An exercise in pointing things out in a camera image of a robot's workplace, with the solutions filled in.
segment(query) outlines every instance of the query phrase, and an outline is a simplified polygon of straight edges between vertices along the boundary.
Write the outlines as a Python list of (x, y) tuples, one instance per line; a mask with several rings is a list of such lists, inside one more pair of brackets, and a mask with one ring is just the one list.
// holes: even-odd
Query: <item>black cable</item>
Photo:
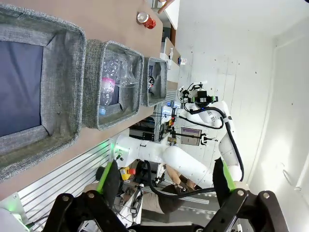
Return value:
[[(131, 209), (133, 209), (134, 204), (136, 203), (136, 201), (138, 200), (138, 198), (142, 198), (142, 197), (143, 197), (143, 191), (141, 190), (141, 188), (138, 188), (138, 189), (135, 191), (134, 195), (133, 195), (133, 199), (132, 199), (132, 203), (131, 203)], [(131, 214), (132, 214), (132, 220), (133, 220), (133, 221), (134, 221), (134, 218), (137, 217), (137, 214), (139, 213), (140, 208), (141, 208), (141, 205), (140, 205), (139, 209), (137, 210), (137, 212), (134, 213), (134, 215), (133, 215), (133, 213), (131, 212), (131, 209), (130, 209), (130, 212), (131, 212)]]
[[(193, 85), (193, 83), (192, 83), (191, 85)], [(187, 91), (189, 90), (189, 88), (190, 88), (191, 85), (189, 85), (189, 87), (187, 88)]]
[(152, 115), (151, 117), (166, 117), (166, 116), (171, 116), (171, 115)]
[(197, 195), (199, 193), (215, 192), (214, 188), (203, 188), (203, 189), (195, 190), (193, 192), (184, 193), (184, 194), (181, 194), (181, 195), (168, 195), (168, 194), (162, 193), (162, 192), (156, 190), (153, 186), (152, 179), (151, 179), (150, 163), (147, 160), (145, 160), (144, 162), (147, 165), (149, 187), (152, 190), (152, 192), (154, 192), (158, 196), (168, 197), (168, 198), (172, 198), (172, 199), (180, 199), (180, 198), (184, 198), (184, 197), (190, 197), (190, 196), (193, 196), (193, 195)]
[(187, 109), (187, 107), (185, 107), (185, 105), (186, 105), (187, 103), (188, 103), (188, 102), (186, 102), (186, 103), (183, 104), (183, 108), (184, 108), (185, 111), (190, 112), (190, 111)]
[(130, 221), (129, 219), (127, 219), (127, 217), (130, 216), (130, 215), (132, 215), (132, 214), (128, 214), (126, 217), (124, 217), (124, 216), (121, 215), (120, 211), (118, 211), (118, 210), (116, 209), (115, 204), (113, 204), (113, 205), (114, 205), (115, 211), (117, 212), (116, 215), (119, 214), (119, 215), (122, 217), (122, 219), (125, 219), (125, 220), (127, 220), (127, 221), (133, 223), (133, 221)]
[(185, 118), (185, 117), (182, 117), (182, 116), (179, 116), (178, 118), (184, 119), (184, 120), (186, 120), (186, 121), (188, 121), (188, 122), (191, 122), (191, 123), (193, 123), (193, 124), (196, 124), (196, 125), (198, 125), (198, 126), (202, 126), (202, 127), (206, 127), (206, 128), (210, 128), (210, 129), (215, 129), (215, 130), (218, 130), (218, 129), (223, 128), (223, 125), (224, 125), (224, 122), (223, 122), (223, 118), (222, 118), (222, 117), (220, 117), (220, 120), (221, 120), (221, 122), (222, 122), (222, 125), (221, 125), (220, 127), (211, 127), (211, 126), (208, 126), (208, 125), (205, 125), (205, 124), (201, 124), (201, 123), (198, 123), (198, 122), (193, 122), (193, 121), (191, 121), (191, 120), (189, 120), (189, 119), (187, 119), (187, 118)]
[(181, 129), (181, 128), (187, 128), (187, 127), (185, 127), (185, 126), (183, 126), (183, 127), (178, 127), (178, 128), (174, 128), (174, 130)]
[(153, 112), (153, 114), (157, 114), (157, 115), (164, 115), (164, 116), (171, 116), (171, 115), (167, 115), (167, 114), (163, 114), (163, 113), (157, 113), (157, 112)]
[(37, 219), (36, 221), (27, 224), (26, 227), (27, 227), (28, 229), (30, 229), (32, 226), (34, 226), (35, 224), (37, 224), (39, 221), (41, 221), (41, 220), (43, 220), (43, 219), (45, 219), (45, 218), (48, 218), (48, 216), (49, 216), (49, 215), (46, 215), (46, 216), (44, 216), (44, 217), (41, 217), (41, 218)]
[[(218, 109), (216, 107), (206, 107), (206, 108), (201, 108), (201, 109), (198, 109), (198, 110), (193, 110), (193, 111), (190, 112), (190, 114), (194, 115), (194, 114), (198, 114), (198, 113), (201, 113), (201, 112), (204, 112), (204, 111), (208, 111), (208, 110), (216, 111), (223, 118), (226, 118), (226, 114), (223, 113), (220, 109)], [(243, 178), (244, 178), (244, 167), (243, 167), (242, 159), (240, 157), (237, 145), (236, 145), (235, 140), (233, 138), (233, 135), (232, 135), (232, 132), (231, 132), (231, 125), (229, 124), (229, 122), (225, 123), (225, 127), (226, 127), (226, 131), (227, 131), (228, 137), (230, 138), (231, 143), (233, 145), (233, 148), (235, 150), (235, 153), (236, 153), (236, 156), (237, 156), (237, 159), (238, 159), (238, 162), (239, 162), (239, 166), (240, 166), (240, 169), (241, 169), (241, 179), (240, 179), (240, 181), (243, 181)]]
[(179, 96), (178, 96), (178, 93), (179, 93), (179, 90), (177, 90), (177, 98), (180, 100), (180, 103), (185, 103), (184, 102), (184, 98), (181, 100), (180, 98), (179, 98)]

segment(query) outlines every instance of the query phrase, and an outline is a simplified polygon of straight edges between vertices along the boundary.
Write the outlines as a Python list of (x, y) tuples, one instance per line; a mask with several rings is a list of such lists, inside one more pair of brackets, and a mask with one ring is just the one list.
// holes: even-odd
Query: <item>red can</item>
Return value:
[(145, 12), (141, 12), (137, 15), (137, 21), (142, 23), (146, 28), (152, 29), (156, 26), (156, 22), (154, 19), (150, 17), (149, 14)]

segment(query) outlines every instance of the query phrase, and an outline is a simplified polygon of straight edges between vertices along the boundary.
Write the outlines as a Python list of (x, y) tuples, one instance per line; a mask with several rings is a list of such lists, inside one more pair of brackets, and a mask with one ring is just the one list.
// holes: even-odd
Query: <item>bottle label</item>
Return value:
[(114, 92), (115, 81), (113, 79), (103, 77), (102, 78), (102, 88), (109, 89), (111, 92)]

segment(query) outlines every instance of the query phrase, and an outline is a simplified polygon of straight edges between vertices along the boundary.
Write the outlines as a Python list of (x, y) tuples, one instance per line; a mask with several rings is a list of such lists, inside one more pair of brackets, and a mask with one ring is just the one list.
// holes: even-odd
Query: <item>wooden table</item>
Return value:
[[(2, 2), (73, 22), (84, 29), (87, 39), (114, 40), (141, 52), (146, 57), (159, 58), (163, 25), (144, 0), (2, 0)], [(150, 14), (151, 18), (156, 20), (156, 27), (147, 29), (139, 25), (136, 22), (138, 12)], [(2, 182), (0, 200), (148, 117), (153, 110), (153, 107), (141, 106), (137, 115), (104, 131), (82, 128), (77, 142), (70, 148)]]

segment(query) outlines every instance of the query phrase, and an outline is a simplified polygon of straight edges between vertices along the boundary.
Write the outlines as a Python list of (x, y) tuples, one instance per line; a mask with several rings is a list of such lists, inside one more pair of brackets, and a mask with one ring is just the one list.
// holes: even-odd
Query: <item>white wall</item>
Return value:
[(306, 18), (309, 4), (304, 0), (181, 0), (180, 8), (179, 23), (223, 23), (274, 36)]
[[(180, 17), (185, 12), (181, 5)], [(196, 22), (189, 18), (179, 22), (176, 48), (188, 58), (188, 65), (181, 67), (179, 85), (188, 86), (193, 81), (207, 80), (208, 94), (219, 96), (228, 104), (236, 124), (246, 181), (265, 119), (272, 67), (272, 37), (223, 23)], [(217, 130), (204, 131), (209, 134), (208, 137), (217, 135)], [(218, 137), (225, 133), (225, 128), (221, 129)], [(207, 147), (182, 145), (181, 148), (213, 168), (213, 161), (219, 156), (216, 146), (209, 143)]]
[[(250, 189), (275, 192), (289, 230), (305, 232), (309, 231), (309, 18), (275, 43), (272, 97)], [(301, 191), (294, 190), (297, 182)]]

